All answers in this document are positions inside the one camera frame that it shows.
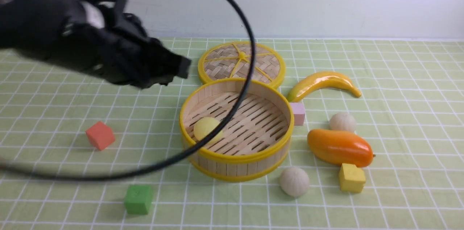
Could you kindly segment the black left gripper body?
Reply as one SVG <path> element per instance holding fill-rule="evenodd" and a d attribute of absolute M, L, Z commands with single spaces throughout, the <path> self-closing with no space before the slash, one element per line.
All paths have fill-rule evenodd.
<path fill-rule="evenodd" d="M 146 89 L 189 76 L 192 60 L 167 49 L 119 7 L 63 5 L 62 66 L 120 86 Z"/>

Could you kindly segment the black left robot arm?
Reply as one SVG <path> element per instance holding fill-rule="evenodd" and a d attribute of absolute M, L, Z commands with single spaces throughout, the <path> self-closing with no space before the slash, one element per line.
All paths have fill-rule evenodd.
<path fill-rule="evenodd" d="M 146 89 L 188 78 L 192 61 L 149 36 L 128 0 L 1 0 L 1 48 Z"/>

